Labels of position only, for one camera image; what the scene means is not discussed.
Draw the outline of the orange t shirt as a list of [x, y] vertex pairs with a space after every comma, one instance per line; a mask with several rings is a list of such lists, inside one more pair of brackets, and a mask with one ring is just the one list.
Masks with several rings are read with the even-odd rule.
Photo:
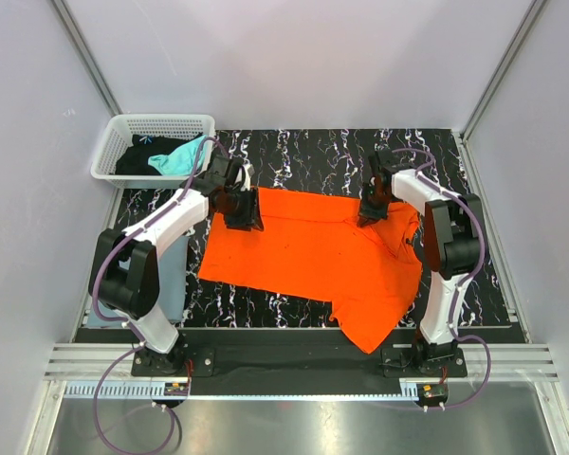
[[261, 231], [213, 217], [200, 278], [329, 302], [347, 338], [373, 353], [418, 291], [417, 210], [394, 202], [386, 219], [358, 227], [359, 201], [351, 197], [261, 188], [259, 202]]

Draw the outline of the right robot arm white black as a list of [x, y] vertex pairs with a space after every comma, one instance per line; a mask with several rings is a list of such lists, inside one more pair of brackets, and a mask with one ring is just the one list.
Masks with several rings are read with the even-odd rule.
[[424, 256], [431, 270], [426, 312], [412, 347], [399, 359], [382, 362], [386, 373], [437, 376], [459, 361], [459, 314], [470, 283], [483, 268], [487, 241], [479, 196], [450, 191], [429, 179], [424, 170], [435, 158], [422, 154], [427, 161], [416, 169], [392, 163], [383, 151], [369, 155], [371, 178], [363, 183], [357, 225], [365, 228], [385, 220], [394, 200], [423, 216]]

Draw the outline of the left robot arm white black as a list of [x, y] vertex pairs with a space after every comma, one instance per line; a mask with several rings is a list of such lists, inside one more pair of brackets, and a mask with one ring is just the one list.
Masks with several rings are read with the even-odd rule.
[[228, 228], [263, 230], [253, 168], [218, 155], [155, 212], [98, 237], [88, 293], [98, 319], [116, 321], [138, 338], [135, 359], [167, 375], [185, 371], [186, 342], [158, 304], [159, 260], [190, 228], [219, 213]]

